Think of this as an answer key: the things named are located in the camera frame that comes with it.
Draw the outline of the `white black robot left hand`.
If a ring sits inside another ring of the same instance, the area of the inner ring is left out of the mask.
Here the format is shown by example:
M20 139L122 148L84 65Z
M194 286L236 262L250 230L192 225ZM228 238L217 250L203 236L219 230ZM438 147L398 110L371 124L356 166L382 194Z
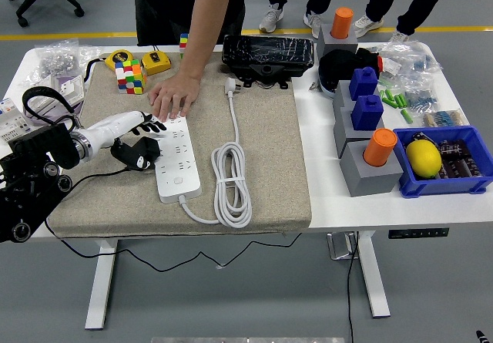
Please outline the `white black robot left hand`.
M139 135L138 128L147 133L166 130L155 116L140 111L116 114L84 131L80 130L88 140L85 160L93 159L102 148L110 148L112 156L131 170L153 169L159 156L159 145L154 139L144 136L134 146L128 146L119 140L128 132Z

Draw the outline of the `person's left hand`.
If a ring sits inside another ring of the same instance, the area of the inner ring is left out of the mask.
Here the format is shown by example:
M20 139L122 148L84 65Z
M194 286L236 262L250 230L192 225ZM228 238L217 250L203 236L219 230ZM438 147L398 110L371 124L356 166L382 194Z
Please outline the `person's left hand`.
M161 122L186 116L200 92L200 74L179 71L148 91L152 114Z

